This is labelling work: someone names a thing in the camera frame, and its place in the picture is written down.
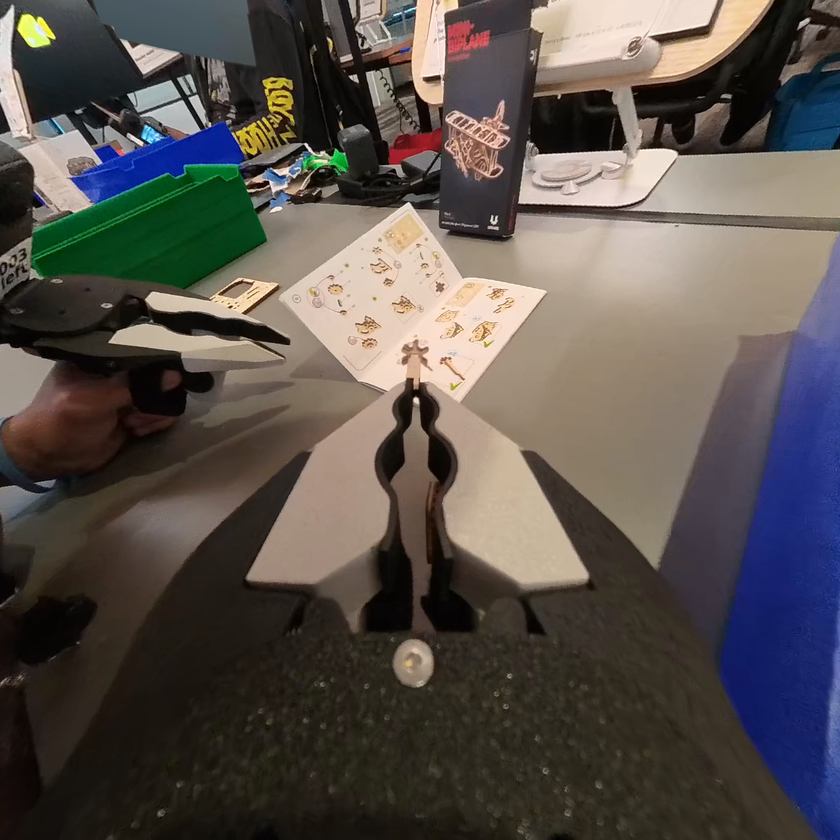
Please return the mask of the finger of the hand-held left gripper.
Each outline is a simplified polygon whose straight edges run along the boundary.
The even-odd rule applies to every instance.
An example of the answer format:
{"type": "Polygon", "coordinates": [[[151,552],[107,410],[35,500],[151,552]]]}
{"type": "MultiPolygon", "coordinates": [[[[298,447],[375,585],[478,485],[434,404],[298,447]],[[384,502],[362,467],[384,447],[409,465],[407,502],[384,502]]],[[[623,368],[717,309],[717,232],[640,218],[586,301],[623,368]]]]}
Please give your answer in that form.
{"type": "Polygon", "coordinates": [[[140,331],[140,346],[145,348],[185,348],[203,337],[291,344],[285,333],[209,299],[152,291],[145,304],[150,319],[140,331]]]}
{"type": "Polygon", "coordinates": [[[255,369],[286,362],[276,352],[250,339],[226,339],[212,334],[186,335],[161,325],[142,323],[121,329],[111,346],[174,354],[185,371],[218,373],[255,369]]]}

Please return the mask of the plywood model parts sheet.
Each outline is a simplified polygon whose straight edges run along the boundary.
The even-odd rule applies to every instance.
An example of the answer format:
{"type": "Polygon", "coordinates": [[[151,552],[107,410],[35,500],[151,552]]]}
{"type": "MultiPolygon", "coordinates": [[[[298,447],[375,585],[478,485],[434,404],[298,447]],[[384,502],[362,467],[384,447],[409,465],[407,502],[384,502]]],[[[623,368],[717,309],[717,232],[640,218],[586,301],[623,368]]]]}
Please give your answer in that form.
{"type": "Polygon", "coordinates": [[[276,282],[238,277],[214,293],[209,300],[231,312],[246,315],[281,289],[282,286],[276,282]]]}

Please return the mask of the wooden axle with gear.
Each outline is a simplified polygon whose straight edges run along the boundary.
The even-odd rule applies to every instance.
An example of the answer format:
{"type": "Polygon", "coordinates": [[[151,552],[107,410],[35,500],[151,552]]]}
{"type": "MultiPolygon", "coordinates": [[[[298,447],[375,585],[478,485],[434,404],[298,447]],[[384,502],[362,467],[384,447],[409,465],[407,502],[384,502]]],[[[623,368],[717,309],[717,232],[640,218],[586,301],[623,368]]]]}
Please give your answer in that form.
{"type": "Polygon", "coordinates": [[[414,338],[402,346],[401,365],[404,368],[406,389],[418,398],[425,384],[430,382],[433,368],[428,360],[430,344],[425,339],[414,338]]]}

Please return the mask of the white instruction booklet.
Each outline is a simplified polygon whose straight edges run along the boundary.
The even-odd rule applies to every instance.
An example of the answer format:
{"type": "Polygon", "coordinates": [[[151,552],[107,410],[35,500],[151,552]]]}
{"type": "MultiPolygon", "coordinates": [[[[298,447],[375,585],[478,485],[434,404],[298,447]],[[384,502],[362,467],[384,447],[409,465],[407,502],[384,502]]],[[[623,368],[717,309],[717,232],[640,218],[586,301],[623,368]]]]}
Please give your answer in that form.
{"type": "Polygon", "coordinates": [[[280,299],[357,382],[390,391],[415,347],[422,381],[460,403],[545,295],[463,277],[404,205],[280,299]]]}

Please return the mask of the person's left hand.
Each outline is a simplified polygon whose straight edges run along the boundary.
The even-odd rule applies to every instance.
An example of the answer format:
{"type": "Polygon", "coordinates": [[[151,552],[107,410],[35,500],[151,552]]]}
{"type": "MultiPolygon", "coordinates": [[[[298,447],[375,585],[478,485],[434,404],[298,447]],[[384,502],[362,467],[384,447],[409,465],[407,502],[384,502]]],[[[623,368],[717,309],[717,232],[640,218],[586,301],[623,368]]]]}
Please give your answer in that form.
{"type": "Polygon", "coordinates": [[[57,363],[33,401],[2,424],[6,459],[1,487],[19,487],[6,463],[38,485],[84,476],[104,467],[132,441],[176,422],[176,416],[138,410],[125,373],[93,374],[57,363]]]}

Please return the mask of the small white printed box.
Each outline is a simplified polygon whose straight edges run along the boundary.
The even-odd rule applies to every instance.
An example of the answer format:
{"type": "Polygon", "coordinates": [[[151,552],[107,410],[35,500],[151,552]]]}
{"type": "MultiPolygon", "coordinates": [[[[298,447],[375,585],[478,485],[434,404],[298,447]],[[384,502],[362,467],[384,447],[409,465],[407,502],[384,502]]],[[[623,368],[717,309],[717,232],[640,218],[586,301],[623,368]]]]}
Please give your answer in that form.
{"type": "Polygon", "coordinates": [[[92,201],[72,180],[102,162],[78,131],[41,138],[19,149],[35,173],[35,193],[50,208],[76,213],[92,201]]]}

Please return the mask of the blue plastic bin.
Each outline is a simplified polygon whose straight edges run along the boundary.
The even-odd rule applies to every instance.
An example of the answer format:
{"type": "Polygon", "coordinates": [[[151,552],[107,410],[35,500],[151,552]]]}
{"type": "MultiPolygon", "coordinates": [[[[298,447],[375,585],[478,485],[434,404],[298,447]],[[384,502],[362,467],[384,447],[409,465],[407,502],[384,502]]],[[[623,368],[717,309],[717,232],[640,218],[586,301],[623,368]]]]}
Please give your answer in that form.
{"type": "Polygon", "coordinates": [[[839,838],[839,251],[792,329],[741,335],[659,566],[766,768],[839,838]]]}
{"type": "Polygon", "coordinates": [[[240,165],[245,155],[227,125],[215,124],[182,140],[165,138],[118,154],[110,145],[96,150],[100,164],[70,180],[99,203],[168,174],[182,175],[187,165],[240,165]]]}

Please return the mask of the blue tape scraps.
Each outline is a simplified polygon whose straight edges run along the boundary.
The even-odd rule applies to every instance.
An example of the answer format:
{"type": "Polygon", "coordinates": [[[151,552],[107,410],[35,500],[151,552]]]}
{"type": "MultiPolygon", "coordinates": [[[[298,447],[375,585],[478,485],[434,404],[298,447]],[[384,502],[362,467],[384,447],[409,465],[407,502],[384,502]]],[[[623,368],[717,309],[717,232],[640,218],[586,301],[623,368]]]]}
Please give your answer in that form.
{"type": "Polygon", "coordinates": [[[280,168],[268,167],[262,177],[269,184],[272,196],[280,193],[294,195],[307,188],[312,173],[307,171],[303,160],[293,162],[280,168]]]}

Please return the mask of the black charger dock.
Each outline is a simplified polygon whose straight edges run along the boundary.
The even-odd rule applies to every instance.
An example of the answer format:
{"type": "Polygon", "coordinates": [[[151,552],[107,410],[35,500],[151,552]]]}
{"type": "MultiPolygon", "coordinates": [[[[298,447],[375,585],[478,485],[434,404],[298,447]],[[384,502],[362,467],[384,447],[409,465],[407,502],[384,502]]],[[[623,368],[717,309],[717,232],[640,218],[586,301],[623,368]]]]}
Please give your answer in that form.
{"type": "Polygon", "coordinates": [[[337,179],[342,197],[354,201],[380,200],[400,180],[393,167],[380,164],[371,132],[363,124],[339,131],[338,142],[348,168],[337,179]]]}

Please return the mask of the black partition board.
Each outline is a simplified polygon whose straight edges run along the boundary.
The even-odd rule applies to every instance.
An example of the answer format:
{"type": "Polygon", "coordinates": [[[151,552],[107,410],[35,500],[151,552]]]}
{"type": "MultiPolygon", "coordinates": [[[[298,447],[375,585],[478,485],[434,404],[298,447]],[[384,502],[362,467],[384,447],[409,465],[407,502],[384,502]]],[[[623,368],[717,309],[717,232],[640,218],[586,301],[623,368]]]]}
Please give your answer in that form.
{"type": "Polygon", "coordinates": [[[15,5],[13,57],[34,122],[74,112],[89,102],[137,91],[138,67],[88,1],[2,2],[15,5]],[[18,17],[41,16],[56,34],[52,46],[31,49],[16,30],[18,17]]]}

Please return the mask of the tall white paper sheet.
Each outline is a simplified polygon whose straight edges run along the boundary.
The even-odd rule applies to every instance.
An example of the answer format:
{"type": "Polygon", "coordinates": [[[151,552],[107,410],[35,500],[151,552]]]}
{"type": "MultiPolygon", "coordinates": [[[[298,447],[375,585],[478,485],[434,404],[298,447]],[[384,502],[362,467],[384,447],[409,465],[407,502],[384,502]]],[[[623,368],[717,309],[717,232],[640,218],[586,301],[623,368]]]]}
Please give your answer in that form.
{"type": "Polygon", "coordinates": [[[35,130],[22,82],[14,68],[15,20],[15,5],[10,4],[1,19],[1,107],[7,130],[16,141],[27,145],[35,141],[35,130]]]}

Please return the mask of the red bag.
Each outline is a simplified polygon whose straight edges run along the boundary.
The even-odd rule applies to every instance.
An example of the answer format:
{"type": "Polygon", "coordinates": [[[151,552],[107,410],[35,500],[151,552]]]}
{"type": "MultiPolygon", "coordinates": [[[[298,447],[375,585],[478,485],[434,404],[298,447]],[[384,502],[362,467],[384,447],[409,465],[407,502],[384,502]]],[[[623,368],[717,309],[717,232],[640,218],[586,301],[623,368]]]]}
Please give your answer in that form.
{"type": "Polygon", "coordinates": [[[388,162],[399,165],[406,158],[423,152],[439,153],[442,150],[442,130],[437,128],[427,133],[404,133],[396,136],[392,142],[388,162]]]}

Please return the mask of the white desk stand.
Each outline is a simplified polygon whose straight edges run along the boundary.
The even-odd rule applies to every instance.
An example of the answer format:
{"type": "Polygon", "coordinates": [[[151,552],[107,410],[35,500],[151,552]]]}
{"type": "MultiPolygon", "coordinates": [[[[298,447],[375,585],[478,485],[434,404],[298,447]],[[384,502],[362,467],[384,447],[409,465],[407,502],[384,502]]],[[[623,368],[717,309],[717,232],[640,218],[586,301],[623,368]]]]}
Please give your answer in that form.
{"type": "Polygon", "coordinates": [[[560,93],[576,85],[593,91],[607,81],[625,141],[620,151],[541,154],[527,147],[520,204],[617,209],[650,196],[678,158],[675,150],[642,149],[642,132],[630,78],[657,66],[662,47],[645,29],[599,35],[588,46],[566,47],[539,59],[537,87],[560,93]]]}

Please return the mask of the light wooden round table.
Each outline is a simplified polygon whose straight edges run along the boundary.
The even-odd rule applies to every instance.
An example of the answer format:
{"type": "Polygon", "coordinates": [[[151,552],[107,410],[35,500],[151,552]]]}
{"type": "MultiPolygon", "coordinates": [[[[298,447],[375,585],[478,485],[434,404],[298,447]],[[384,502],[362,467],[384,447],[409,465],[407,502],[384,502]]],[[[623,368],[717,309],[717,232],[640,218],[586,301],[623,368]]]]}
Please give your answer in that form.
{"type": "MultiPolygon", "coordinates": [[[[657,65],[650,70],[633,75],[625,71],[622,75],[592,80],[539,82],[534,94],[537,97],[560,96],[566,93],[645,88],[685,81],[728,57],[762,22],[772,4],[772,1],[724,1],[707,35],[666,43],[657,65]]],[[[444,102],[444,82],[441,79],[426,80],[423,76],[427,33],[433,10],[432,1],[419,1],[416,4],[412,76],[419,97],[426,104],[437,107],[444,102]]]]}

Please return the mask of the blue backpack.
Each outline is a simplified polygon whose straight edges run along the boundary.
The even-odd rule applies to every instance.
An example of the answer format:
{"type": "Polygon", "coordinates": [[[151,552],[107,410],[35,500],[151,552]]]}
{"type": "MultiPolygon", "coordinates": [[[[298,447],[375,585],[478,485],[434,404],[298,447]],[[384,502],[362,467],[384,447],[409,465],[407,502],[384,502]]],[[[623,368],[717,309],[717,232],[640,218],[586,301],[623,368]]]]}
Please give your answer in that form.
{"type": "Polygon", "coordinates": [[[763,148],[767,152],[839,149],[839,53],[780,87],[763,148]]]}

